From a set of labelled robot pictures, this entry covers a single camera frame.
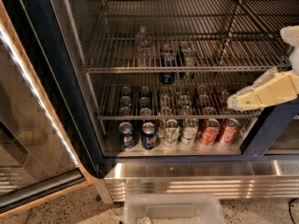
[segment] red can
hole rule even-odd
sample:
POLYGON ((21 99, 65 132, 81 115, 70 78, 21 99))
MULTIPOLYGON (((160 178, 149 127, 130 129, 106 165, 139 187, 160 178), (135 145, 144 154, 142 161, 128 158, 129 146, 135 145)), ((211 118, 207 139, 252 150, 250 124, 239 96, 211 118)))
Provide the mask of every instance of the red can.
POLYGON ((206 146, 214 144, 217 134, 220 130, 220 124, 216 119, 207 119, 205 128, 200 137, 200 142, 206 146))
POLYGON ((219 143, 225 146, 231 145, 239 134, 239 126, 236 119, 227 119, 222 125, 219 143))

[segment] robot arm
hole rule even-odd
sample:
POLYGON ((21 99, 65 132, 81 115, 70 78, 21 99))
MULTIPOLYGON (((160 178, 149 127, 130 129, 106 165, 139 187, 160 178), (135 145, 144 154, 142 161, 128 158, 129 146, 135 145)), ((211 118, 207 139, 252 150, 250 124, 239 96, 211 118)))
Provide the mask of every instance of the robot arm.
POLYGON ((243 111, 278 105, 297 98, 299 94, 299 26, 280 31, 283 40, 295 46, 290 56, 292 70, 279 72, 276 67, 267 70, 252 86, 238 91, 227 100, 228 107, 243 111))

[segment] refrigerator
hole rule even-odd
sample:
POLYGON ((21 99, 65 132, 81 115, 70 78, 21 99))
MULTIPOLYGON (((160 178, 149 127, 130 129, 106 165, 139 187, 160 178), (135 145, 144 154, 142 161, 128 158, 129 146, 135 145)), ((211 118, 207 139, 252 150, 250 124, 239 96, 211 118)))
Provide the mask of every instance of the refrigerator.
POLYGON ((298 0, 1 0, 0 215, 90 184, 104 203, 141 193, 297 197, 299 99, 241 112, 222 96, 269 68, 292 69, 279 31, 299 24, 298 11, 298 0), (186 119, 197 123, 189 144, 186 119), (205 145, 209 120, 220 129, 205 145), (227 120, 238 123, 232 144, 219 134, 227 120), (147 122, 154 129, 142 133, 147 122))

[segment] metal base panel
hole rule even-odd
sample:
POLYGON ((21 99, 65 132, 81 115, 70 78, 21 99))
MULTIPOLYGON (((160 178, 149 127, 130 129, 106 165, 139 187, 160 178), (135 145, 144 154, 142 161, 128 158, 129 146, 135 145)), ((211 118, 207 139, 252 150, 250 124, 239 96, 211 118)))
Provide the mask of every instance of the metal base panel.
POLYGON ((299 161, 118 163, 105 177, 113 202, 142 193, 214 193, 220 199, 299 197, 299 161))

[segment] white can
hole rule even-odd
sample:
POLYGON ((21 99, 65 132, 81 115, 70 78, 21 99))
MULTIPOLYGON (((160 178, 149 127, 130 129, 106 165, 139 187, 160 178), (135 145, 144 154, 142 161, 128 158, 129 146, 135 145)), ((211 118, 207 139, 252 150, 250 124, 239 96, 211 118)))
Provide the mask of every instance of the white can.
POLYGON ((164 127, 164 144, 167 147, 174 147, 178 144, 179 125, 175 119, 169 119, 164 127))
POLYGON ((180 141, 191 146, 196 138, 198 131, 198 120, 197 119, 185 119, 183 122, 183 131, 180 141))

